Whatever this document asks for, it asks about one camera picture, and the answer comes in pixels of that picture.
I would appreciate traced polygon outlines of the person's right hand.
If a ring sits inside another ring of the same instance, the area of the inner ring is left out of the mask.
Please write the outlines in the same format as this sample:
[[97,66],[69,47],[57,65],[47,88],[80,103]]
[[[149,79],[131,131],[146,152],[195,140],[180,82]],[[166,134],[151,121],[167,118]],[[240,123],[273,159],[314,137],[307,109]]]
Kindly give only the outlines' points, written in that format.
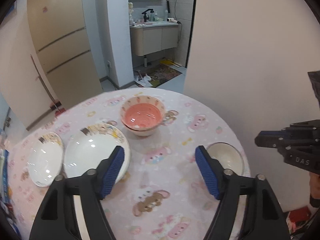
[[320,176],[310,172],[310,204],[312,207],[319,208],[320,206]]

